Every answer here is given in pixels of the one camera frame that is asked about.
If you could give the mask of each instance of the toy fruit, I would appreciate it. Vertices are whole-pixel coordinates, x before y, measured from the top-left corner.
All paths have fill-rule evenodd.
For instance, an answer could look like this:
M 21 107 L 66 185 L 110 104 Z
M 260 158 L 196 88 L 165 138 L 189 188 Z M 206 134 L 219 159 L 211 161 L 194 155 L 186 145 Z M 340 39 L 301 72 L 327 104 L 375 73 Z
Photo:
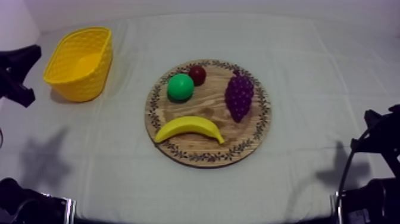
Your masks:
M 193 66 L 189 70 L 189 76 L 193 79 L 195 86 L 200 86 L 205 81 L 206 72 L 201 66 Z
M 195 85 L 186 74 L 176 74 L 168 82 L 168 94 L 172 99 L 184 100 L 192 96 Z
M 162 142 L 181 133 L 200 133 L 216 138 L 220 144 L 224 143 L 221 133 L 212 121 L 203 117 L 178 117 L 166 123 L 157 133 L 155 142 Z
M 225 91 L 225 103 L 233 120 L 239 123 L 250 110 L 254 85 L 249 77 L 241 76 L 238 70 L 233 73 L 235 76 L 229 80 Z

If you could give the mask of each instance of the woven plastic basket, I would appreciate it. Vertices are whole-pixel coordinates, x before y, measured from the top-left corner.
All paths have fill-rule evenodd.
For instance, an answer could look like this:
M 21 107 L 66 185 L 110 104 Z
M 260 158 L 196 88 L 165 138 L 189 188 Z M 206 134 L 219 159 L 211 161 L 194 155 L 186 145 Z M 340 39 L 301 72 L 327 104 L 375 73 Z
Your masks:
M 111 31 L 88 27 L 65 36 L 58 44 L 43 79 L 65 99 L 84 102 L 103 90 L 113 59 Z

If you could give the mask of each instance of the table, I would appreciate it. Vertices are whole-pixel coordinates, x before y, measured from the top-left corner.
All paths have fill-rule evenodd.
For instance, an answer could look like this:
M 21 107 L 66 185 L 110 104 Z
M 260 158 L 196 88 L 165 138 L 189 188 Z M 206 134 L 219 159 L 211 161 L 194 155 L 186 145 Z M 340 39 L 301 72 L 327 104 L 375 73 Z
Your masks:
M 5 101 L 0 178 L 77 200 L 89 219 L 135 223 L 276 223 L 328 215 L 363 113 L 399 102 L 400 40 L 343 24 L 251 14 L 180 14 L 88 26 L 112 30 L 114 60 L 97 99 L 64 101 L 42 80 L 58 41 L 80 27 L 44 33 L 43 56 L 25 85 L 27 109 Z M 160 153 L 144 127 L 154 82 L 185 61 L 216 58 L 265 86 L 272 123 L 252 155 L 196 169 Z M 347 187 L 392 176 L 383 159 L 356 155 Z

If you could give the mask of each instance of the wooden plate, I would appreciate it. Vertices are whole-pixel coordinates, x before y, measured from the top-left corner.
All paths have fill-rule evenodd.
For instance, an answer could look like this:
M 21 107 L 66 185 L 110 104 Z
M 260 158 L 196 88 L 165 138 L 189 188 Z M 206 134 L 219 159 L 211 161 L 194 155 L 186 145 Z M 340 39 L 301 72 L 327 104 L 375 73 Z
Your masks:
M 171 102 L 167 97 L 169 79 L 177 73 L 188 73 L 194 65 L 202 66 L 207 72 L 205 83 L 195 87 L 193 96 L 185 103 Z M 230 78 L 234 76 L 234 70 L 240 70 L 254 84 L 251 109 L 240 123 L 233 121 L 224 99 L 225 89 Z M 215 139 L 186 133 L 155 144 L 156 147 L 166 156 L 185 165 L 221 167 L 240 161 L 257 149 L 270 126 L 271 104 L 261 83 L 247 70 L 220 60 L 195 60 L 169 70 L 149 93 L 145 125 L 153 142 L 164 124 L 181 116 L 210 119 L 220 129 L 225 143 L 219 145 Z

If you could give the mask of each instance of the yellow banana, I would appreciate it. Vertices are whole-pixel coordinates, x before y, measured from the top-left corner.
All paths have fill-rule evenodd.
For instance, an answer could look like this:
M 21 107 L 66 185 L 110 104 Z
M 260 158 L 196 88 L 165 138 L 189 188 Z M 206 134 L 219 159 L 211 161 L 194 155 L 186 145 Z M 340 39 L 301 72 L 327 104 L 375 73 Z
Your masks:
M 188 132 L 200 133 L 216 138 L 220 144 L 224 143 L 224 139 L 222 138 L 217 125 L 208 119 L 196 116 L 178 117 L 166 123 L 158 131 L 155 137 L 155 142 L 162 142 L 174 135 Z

